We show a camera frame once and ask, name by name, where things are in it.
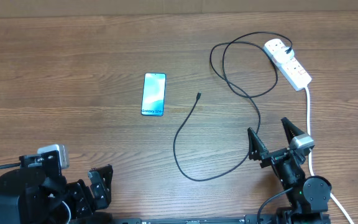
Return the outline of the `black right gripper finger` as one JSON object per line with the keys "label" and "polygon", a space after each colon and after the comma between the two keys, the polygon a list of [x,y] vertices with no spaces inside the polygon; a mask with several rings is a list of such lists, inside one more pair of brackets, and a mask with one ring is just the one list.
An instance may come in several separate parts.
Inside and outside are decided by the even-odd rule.
{"label": "black right gripper finger", "polygon": [[248,128],[247,133],[249,138],[249,159],[254,161],[263,160],[269,151],[252,128]]}
{"label": "black right gripper finger", "polygon": [[299,145],[299,136],[302,137],[304,132],[286,117],[282,118],[281,122],[289,145]]}

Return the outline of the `blue screen smartphone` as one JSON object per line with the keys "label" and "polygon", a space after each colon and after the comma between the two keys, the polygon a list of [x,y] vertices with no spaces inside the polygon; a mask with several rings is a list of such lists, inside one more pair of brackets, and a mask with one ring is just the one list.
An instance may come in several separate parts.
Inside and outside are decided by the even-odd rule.
{"label": "blue screen smartphone", "polygon": [[141,115],[163,116],[166,74],[146,73],[142,95]]}

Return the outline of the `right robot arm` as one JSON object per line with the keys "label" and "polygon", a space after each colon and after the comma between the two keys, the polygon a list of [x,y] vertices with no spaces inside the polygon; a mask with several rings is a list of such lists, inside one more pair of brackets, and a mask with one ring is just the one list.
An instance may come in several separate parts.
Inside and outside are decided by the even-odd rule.
{"label": "right robot arm", "polygon": [[[331,183],[324,177],[307,177],[301,165],[314,148],[313,138],[296,127],[289,119],[281,122],[288,147],[269,152],[256,132],[249,128],[249,159],[260,161],[262,168],[271,167],[281,182],[283,191],[267,199],[255,215],[246,215],[246,223],[330,223],[328,202]],[[280,207],[271,215],[262,215],[264,207],[276,198],[286,195],[288,207]]]}

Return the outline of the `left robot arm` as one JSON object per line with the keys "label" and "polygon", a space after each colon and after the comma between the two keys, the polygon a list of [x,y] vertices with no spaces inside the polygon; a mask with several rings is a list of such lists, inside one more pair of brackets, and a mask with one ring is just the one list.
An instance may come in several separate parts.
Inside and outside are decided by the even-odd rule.
{"label": "left robot arm", "polygon": [[0,176],[0,224],[112,223],[103,213],[111,203],[111,165],[67,182],[57,150],[21,156],[17,169]]}

